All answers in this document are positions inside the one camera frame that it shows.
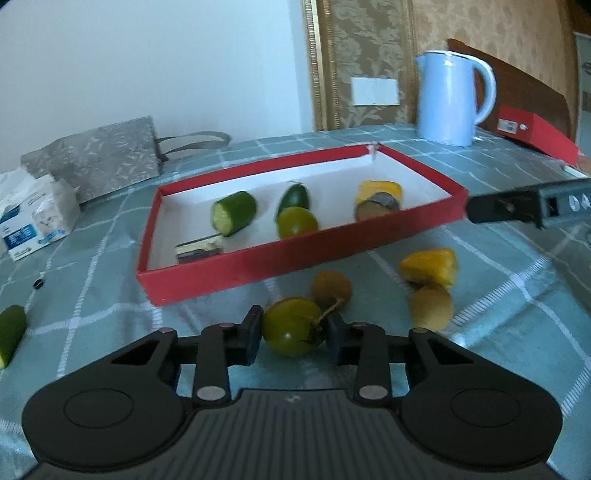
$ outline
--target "green checkered tablecloth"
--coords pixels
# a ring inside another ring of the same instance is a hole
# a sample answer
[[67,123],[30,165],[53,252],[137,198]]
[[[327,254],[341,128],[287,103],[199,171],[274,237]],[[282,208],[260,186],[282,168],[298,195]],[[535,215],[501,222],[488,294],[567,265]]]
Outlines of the green checkered tablecloth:
[[[531,225],[472,225],[462,220],[411,239],[330,264],[153,307],[135,279],[139,245],[157,185],[220,168],[343,145],[381,142],[464,185],[490,193],[569,176],[560,162],[478,131],[471,147],[416,138],[411,125],[380,125],[267,138],[171,161],[157,179],[83,206],[76,229],[16,263],[0,256],[0,310],[24,305],[28,330],[11,365],[0,371],[0,478],[19,478],[35,465],[20,418],[39,388],[162,326],[180,336],[238,322],[252,304],[306,295],[323,268],[345,273],[355,296],[346,321],[381,325],[393,335],[411,327],[408,289],[397,265],[410,252],[450,247],[460,264],[452,290],[456,315],[444,334],[459,345],[548,389],[561,405],[562,434],[550,465],[569,480],[591,477],[591,247],[586,223],[538,231]],[[33,289],[42,277],[45,286]],[[395,394],[408,385],[393,365]],[[352,367],[336,367],[324,346],[301,359],[278,358],[264,343],[249,367],[232,367],[240,388],[330,388],[350,385]],[[179,393],[192,373],[183,370]]]

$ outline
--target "wooden headboard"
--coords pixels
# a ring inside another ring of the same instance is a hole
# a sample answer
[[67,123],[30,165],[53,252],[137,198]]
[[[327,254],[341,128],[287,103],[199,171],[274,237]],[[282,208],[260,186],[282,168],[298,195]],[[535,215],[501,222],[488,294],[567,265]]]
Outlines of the wooden headboard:
[[[574,142],[576,132],[571,126],[569,106],[563,95],[513,65],[472,48],[455,38],[448,38],[447,46],[451,51],[484,60],[495,72],[496,104],[489,117],[480,124],[481,128],[494,132],[499,120],[499,106],[506,105],[536,113]],[[475,76],[476,97],[478,105],[481,105],[484,100],[483,81],[479,73]]]

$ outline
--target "yellow bell pepper piece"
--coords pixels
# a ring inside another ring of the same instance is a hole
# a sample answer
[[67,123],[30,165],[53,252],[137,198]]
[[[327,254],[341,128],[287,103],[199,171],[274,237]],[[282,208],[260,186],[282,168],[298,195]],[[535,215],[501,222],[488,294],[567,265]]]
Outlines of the yellow bell pepper piece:
[[400,275],[413,283],[438,283],[453,287],[457,277],[456,254],[451,248],[435,248],[405,257],[398,267]]
[[385,180],[365,180],[359,185],[355,205],[359,205],[378,192],[389,193],[398,200],[400,205],[402,204],[402,187],[398,183]]

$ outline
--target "white light switch plate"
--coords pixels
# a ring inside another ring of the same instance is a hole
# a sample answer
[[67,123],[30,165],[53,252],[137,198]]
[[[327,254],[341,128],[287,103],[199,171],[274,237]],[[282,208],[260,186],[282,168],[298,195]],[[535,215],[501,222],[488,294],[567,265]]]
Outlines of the white light switch plate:
[[352,77],[351,93],[353,105],[400,105],[394,79]]

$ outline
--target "gray fabric bag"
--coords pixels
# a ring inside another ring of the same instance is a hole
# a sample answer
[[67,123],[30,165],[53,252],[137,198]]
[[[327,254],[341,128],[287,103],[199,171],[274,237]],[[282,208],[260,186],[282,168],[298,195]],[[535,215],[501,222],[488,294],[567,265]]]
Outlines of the gray fabric bag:
[[79,203],[160,175],[167,160],[160,144],[173,138],[195,137],[198,142],[173,148],[183,150],[225,147],[230,137],[221,132],[198,132],[182,137],[156,138],[149,116],[95,128],[60,138],[21,157],[21,165],[35,178],[50,173],[76,190]]

